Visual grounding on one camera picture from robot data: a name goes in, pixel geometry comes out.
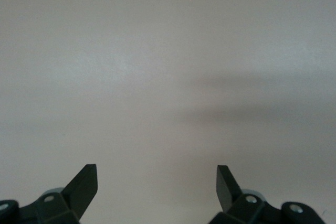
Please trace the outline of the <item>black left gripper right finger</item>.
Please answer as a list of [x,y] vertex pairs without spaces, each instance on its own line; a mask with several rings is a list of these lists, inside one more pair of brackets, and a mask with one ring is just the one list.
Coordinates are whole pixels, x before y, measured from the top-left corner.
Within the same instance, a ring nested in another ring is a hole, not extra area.
[[242,190],[226,165],[218,165],[216,193],[222,211],[210,223],[324,223],[308,205],[288,201],[277,209],[256,191]]

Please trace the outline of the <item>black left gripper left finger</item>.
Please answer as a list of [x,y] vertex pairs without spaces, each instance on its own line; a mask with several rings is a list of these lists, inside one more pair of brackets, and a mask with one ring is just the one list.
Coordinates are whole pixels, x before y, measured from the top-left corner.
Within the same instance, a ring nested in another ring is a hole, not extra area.
[[97,191],[97,166],[87,164],[66,187],[50,190],[25,207],[2,200],[1,223],[79,223]]

